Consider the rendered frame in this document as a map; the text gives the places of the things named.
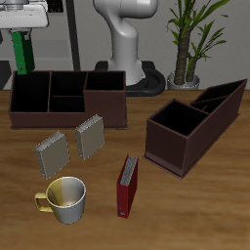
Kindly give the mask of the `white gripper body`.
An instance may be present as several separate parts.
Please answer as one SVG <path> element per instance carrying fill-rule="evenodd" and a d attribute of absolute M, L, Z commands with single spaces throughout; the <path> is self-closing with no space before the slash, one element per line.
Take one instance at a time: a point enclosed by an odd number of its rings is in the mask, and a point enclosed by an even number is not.
<path fill-rule="evenodd" d="M 0 3 L 0 28 L 40 28 L 48 25 L 48 4 L 28 2 L 27 4 Z"/>

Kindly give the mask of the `green book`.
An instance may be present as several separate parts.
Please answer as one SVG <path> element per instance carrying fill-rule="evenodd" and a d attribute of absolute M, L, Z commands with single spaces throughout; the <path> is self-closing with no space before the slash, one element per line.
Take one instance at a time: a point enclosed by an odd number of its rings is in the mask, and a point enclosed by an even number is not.
<path fill-rule="evenodd" d="M 24 40 L 27 31 L 12 33 L 18 74 L 28 74 L 35 68 L 31 37 Z"/>

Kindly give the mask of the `dark brown desk caddy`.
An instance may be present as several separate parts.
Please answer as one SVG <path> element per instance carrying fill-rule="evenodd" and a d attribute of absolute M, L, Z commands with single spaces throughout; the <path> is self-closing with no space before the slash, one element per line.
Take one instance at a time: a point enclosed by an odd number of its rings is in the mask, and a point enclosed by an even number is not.
<path fill-rule="evenodd" d="M 106 128 L 125 128 L 123 71 L 13 73 L 9 115 L 14 129 L 75 128 L 93 115 Z"/>
<path fill-rule="evenodd" d="M 144 159 L 179 179 L 238 116 L 245 79 L 207 88 L 190 104 L 176 99 L 146 121 Z"/>

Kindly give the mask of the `grey book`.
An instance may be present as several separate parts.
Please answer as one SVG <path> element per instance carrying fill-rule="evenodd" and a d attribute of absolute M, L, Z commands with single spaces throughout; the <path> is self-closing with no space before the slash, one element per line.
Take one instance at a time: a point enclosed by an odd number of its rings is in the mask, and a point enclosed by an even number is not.
<path fill-rule="evenodd" d="M 86 160 L 104 146 L 104 122 L 95 114 L 75 129 L 78 155 Z"/>
<path fill-rule="evenodd" d="M 60 131 L 35 147 L 41 176 L 48 180 L 69 162 L 65 134 Z"/>

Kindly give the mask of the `white-yellow mug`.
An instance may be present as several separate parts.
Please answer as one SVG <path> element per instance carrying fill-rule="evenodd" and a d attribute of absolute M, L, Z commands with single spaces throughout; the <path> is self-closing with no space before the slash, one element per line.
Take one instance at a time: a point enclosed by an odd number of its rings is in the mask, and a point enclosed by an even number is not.
<path fill-rule="evenodd" d="M 50 183 L 46 192 L 34 195 L 36 208 L 53 213 L 59 222 L 73 224 L 81 219 L 85 207 L 85 184 L 75 177 L 61 177 Z"/>

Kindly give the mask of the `red book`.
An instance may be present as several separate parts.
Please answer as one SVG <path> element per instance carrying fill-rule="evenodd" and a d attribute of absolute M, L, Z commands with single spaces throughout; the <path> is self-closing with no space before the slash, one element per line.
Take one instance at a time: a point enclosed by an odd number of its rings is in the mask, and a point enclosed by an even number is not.
<path fill-rule="evenodd" d="M 138 186 L 139 157 L 127 155 L 116 182 L 117 216 L 128 218 Z"/>

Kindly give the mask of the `green pot plant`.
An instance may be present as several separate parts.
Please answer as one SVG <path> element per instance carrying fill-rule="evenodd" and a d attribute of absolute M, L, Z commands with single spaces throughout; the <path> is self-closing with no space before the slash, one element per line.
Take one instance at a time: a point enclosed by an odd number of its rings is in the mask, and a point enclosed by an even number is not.
<path fill-rule="evenodd" d="M 171 9 L 174 18 L 168 21 L 168 25 L 172 23 L 176 27 L 176 31 L 171 30 L 171 33 L 178 51 L 175 71 L 167 77 L 167 89 L 197 90 L 200 84 L 199 77 L 194 74 L 197 62 L 209 59 L 207 52 L 210 49 L 226 43 L 226 40 L 220 40 L 223 27 L 208 37 L 214 21 L 204 26 L 200 24 L 216 10 L 225 6 L 229 0 L 218 0 L 215 3 L 208 0 L 200 10 L 195 8 L 196 0 L 177 1 L 178 12 Z"/>

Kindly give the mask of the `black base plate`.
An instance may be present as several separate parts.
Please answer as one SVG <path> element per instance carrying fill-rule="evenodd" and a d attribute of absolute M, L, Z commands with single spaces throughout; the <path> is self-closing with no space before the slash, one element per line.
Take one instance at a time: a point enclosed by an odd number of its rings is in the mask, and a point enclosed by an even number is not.
<path fill-rule="evenodd" d="M 107 70 L 108 62 L 98 62 L 89 73 L 86 89 L 106 93 L 109 97 L 153 97 L 165 89 L 164 76 L 154 68 L 152 62 L 129 63 L 121 71 Z"/>

